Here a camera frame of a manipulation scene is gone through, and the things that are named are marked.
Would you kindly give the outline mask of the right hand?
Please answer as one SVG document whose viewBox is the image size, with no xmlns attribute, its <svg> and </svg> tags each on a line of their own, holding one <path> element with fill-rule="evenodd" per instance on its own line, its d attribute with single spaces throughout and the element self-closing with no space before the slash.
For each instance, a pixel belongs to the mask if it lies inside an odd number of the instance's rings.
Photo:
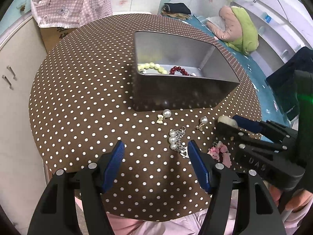
<svg viewBox="0 0 313 235">
<path fill-rule="evenodd" d="M 270 185 L 269 186 L 269 192 L 276 204 L 278 206 L 279 204 L 279 199 L 281 197 L 281 190 L 278 188 Z M 292 198 L 288 201 L 288 203 L 285 206 L 285 210 L 292 210 L 292 212 L 298 212 L 302 210 L 312 199 L 312 193 L 302 189 L 299 192 L 295 193 Z"/>
</svg>

